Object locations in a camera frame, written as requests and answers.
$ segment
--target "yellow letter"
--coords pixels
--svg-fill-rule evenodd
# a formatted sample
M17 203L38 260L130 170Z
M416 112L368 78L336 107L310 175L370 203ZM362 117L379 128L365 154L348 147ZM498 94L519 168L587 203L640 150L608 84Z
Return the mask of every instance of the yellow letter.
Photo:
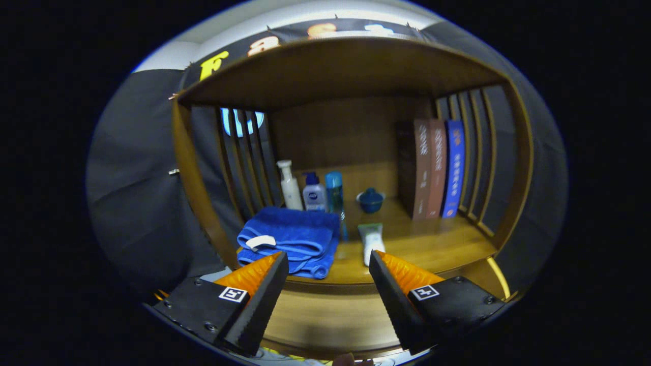
M208 60L204 61L201 64L201 76L199 77L199 81L210 76L210 74L212 74L213 71L219 70L219 67L221 67L221 60L227 58L228 56L229 56L229 52L224 51L216 55L215 57L211 57Z

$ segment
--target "blue lid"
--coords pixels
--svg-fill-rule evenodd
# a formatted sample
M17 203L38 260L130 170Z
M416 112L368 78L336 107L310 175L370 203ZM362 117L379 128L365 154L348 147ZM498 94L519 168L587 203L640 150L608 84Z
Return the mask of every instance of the blue lid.
M305 184L307 184L308 186L311 184L319 184L319 177L316 176L316 172L309 171L307 173L303 173L303 175L307 175L305 177Z
M375 191L375 188L369 188L359 196L359 202L365 204L380 203L384 200L381 194Z
M339 171L329 171L325 174L325 187L337 188L341 187L341 173Z

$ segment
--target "white wall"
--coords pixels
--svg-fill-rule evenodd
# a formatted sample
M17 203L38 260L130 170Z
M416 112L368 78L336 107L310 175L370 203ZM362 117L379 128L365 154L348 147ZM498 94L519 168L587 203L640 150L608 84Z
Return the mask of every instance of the white wall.
M184 69L190 61L242 38L301 21L358 18L407 24L422 29L443 18L402 0L254 0L232 7L196 25L160 47L133 72Z
M199 46L193 42L171 41L149 55L133 72L170 68L183 70L194 61Z

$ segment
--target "pump bottle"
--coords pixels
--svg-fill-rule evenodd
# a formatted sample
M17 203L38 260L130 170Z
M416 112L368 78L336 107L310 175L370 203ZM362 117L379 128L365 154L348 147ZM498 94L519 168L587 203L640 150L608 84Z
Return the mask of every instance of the pump bottle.
M301 202L301 191L298 189L298 181L292 175L292 160L280 160L276 162L283 175L281 179L281 189L285 199L285 206L292 210L303 211Z

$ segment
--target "white tube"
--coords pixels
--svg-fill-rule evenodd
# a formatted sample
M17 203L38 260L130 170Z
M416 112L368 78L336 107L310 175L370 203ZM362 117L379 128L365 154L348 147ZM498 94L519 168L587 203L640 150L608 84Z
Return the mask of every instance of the white tube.
M382 241L382 224L361 224L357 226L357 230L359 230L362 244L364 244L364 265L368 267L371 251L379 250L386 252L386 249L384 249L384 242Z

